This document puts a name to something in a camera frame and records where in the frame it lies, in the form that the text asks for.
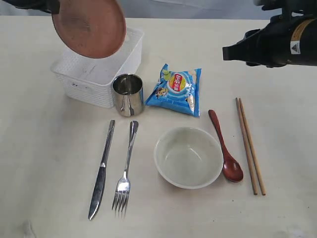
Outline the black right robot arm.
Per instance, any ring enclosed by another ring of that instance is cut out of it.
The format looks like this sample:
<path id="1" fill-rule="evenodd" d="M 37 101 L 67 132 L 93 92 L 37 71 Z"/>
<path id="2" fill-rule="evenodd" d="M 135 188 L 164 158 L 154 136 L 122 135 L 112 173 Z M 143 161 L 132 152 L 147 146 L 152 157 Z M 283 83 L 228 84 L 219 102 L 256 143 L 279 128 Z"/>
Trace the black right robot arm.
<path id="1" fill-rule="evenodd" d="M 288 20 L 274 16 L 265 28 L 250 30 L 236 44 L 223 47 L 222 55 L 225 61 L 244 61 L 248 66 L 316 66 L 317 16 L 307 14 Z"/>

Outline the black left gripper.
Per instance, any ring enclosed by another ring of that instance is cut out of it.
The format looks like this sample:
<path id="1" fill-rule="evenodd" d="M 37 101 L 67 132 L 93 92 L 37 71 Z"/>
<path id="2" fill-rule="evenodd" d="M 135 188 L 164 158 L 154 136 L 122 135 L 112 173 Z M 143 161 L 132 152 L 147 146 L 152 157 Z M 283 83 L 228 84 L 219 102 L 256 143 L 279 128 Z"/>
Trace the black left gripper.
<path id="1" fill-rule="evenodd" d="M 59 14 L 59 0 L 4 0 L 5 3 L 23 10 L 38 10 L 49 14 Z"/>

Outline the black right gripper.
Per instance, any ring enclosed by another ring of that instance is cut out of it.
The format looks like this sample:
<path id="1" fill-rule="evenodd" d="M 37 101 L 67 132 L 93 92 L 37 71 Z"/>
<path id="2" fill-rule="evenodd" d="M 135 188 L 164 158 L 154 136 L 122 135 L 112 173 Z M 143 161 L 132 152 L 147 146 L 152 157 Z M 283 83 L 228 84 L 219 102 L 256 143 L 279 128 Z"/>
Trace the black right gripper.
<path id="1" fill-rule="evenodd" d="M 244 38 L 234 45 L 222 48 L 222 57 L 224 61 L 238 60 L 246 63 L 247 66 L 261 65 L 258 56 L 258 39 L 261 29 L 250 30 L 245 33 Z"/>

